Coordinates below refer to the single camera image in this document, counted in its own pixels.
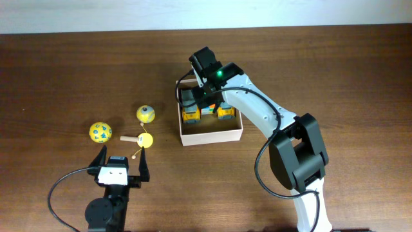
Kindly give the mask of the yellow grey mixer truck toy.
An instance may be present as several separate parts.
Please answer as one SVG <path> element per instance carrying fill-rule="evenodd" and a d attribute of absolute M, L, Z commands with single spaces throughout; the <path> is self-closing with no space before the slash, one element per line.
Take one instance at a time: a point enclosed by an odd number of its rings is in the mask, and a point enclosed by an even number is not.
<path fill-rule="evenodd" d="M 233 119 L 236 116 L 236 110 L 233 106 L 223 102 L 217 110 L 217 116 L 220 120 Z"/>

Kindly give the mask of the small colourful puzzle cube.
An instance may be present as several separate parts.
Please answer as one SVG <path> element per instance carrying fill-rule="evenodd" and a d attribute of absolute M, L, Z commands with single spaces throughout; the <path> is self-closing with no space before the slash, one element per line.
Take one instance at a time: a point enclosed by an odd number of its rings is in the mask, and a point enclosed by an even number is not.
<path fill-rule="evenodd" d="M 214 114 L 214 109 L 215 109 L 215 104 L 211 104 L 208 107 L 202 108 L 201 109 L 201 114 L 202 115 L 210 115 L 210 114 Z"/>

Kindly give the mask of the yellow ball with blue letters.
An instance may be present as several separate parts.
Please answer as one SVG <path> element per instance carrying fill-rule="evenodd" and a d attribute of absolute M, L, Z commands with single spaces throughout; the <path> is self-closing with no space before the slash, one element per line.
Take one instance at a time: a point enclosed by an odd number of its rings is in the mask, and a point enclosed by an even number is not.
<path fill-rule="evenodd" d="M 105 143 L 112 136 L 111 127 L 105 122 L 96 122 L 89 128 L 89 136 L 93 142 Z"/>

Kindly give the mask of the yellow grey dump truck toy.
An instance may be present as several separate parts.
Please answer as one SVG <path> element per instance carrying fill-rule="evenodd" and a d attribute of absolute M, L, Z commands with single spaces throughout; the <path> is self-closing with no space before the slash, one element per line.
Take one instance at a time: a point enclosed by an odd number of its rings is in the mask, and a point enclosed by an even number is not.
<path fill-rule="evenodd" d="M 194 124 L 200 122 L 200 110 L 195 103 L 194 96 L 190 89 L 181 90 L 182 103 L 182 120 L 185 124 Z"/>

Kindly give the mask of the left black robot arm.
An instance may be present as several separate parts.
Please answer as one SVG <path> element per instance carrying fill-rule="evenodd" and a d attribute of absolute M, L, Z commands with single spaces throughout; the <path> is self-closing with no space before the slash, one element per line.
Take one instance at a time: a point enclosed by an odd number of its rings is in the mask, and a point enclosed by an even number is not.
<path fill-rule="evenodd" d="M 150 180 L 150 173 L 142 148 L 139 161 L 139 175 L 129 175 L 127 157 L 106 157 L 107 147 L 89 165 L 88 174 L 95 183 L 105 189 L 104 196 L 92 200 L 85 209 L 85 219 L 90 232 L 117 232 L 125 228 L 129 192 L 140 189 L 143 182 Z"/>

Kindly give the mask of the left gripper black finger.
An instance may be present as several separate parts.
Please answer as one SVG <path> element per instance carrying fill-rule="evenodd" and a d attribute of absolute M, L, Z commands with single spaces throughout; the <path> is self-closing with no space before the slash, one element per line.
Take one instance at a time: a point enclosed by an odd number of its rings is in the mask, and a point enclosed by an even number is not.
<path fill-rule="evenodd" d="M 106 161 L 106 153 L 107 153 L 107 146 L 103 145 L 102 149 L 100 150 L 98 155 L 93 159 L 93 161 L 90 163 L 89 167 L 97 168 L 97 167 L 103 166 Z"/>
<path fill-rule="evenodd" d="M 142 147 L 141 152 L 140 152 L 140 161 L 139 161 L 138 170 L 140 173 L 140 177 L 150 177 L 150 172 L 149 172 L 149 168 L 148 168 L 147 161 L 146 161 L 144 147 Z"/>

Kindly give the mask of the yellow grey robot ball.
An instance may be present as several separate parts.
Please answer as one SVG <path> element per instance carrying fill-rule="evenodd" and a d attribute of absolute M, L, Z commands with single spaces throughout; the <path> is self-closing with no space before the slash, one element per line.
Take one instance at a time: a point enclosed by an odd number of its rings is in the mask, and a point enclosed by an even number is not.
<path fill-rule="evenodd" d="M 153 109 L 153 107 L 151 107 L 149 105 L 143 105 L 143 106 L 139 107 L 139 109 L 137 109 L 136 117 L 140 122 L 142 122 L 144 124 L 148 124 L 148 123 L 154 121 L 154 119 L 155 119 L 155 110 Z"/>

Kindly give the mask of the yellow wooden paddle drum toy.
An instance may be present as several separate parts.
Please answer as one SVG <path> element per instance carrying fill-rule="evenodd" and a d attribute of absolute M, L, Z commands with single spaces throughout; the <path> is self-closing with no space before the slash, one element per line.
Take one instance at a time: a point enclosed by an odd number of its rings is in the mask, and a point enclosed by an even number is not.
<path fill-rule="evenodd" d="M 132 159 L 136 159 L 136 156 L 139 152 L 143 151 L 144 148 L 150 148 L 153 145 L 154 139 L 153 136 L 147 132 L 147 130 L 144 127 L 144 123 L 140 123 L 141 127 L 143 128 L 144 132 L 141 133 L 137 137 L 130 137 L 130 136 L 121 136 L 120 140 L 124 142 L 134 142 L 136 143 L 140 148 L 131 156 Z"/>

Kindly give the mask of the pink cardboard box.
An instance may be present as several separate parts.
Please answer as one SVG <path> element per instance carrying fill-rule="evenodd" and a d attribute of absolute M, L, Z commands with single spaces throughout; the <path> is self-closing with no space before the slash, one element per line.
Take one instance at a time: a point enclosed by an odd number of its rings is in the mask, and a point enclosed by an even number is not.
<path fill-rule="evenodd" d="M 220 120 L 216 115 L 201 115 L 200 122 L 183 123 L 182 107 L 178 105 L 178 122 L 183 146 L 239 141 L 243 133 L 241 112 L 236 109 L 233 119 Z"/>

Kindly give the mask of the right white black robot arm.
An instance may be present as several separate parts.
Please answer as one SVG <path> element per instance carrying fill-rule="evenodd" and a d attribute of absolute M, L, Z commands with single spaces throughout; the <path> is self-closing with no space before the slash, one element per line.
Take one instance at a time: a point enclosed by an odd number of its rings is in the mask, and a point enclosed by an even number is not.
<path fill-rule="evenodd" d="M 272 196 L 294 201 L 298 231 L 331 231 L 323 197 L 325 167 L 329 157 L 316 119 L 298 116 L 260 91 L 234 63 L 222 65 L 212 50 L 204 47 L 189 57 L 198 85 L 194 103 L 204 108 L 226 102 L 250 120 L 266 137 L 254 164 L 261 187 Z M 269 152 L 270 168 L 290 194 L 269 189 L 259 175 L 259 162 Z"/>

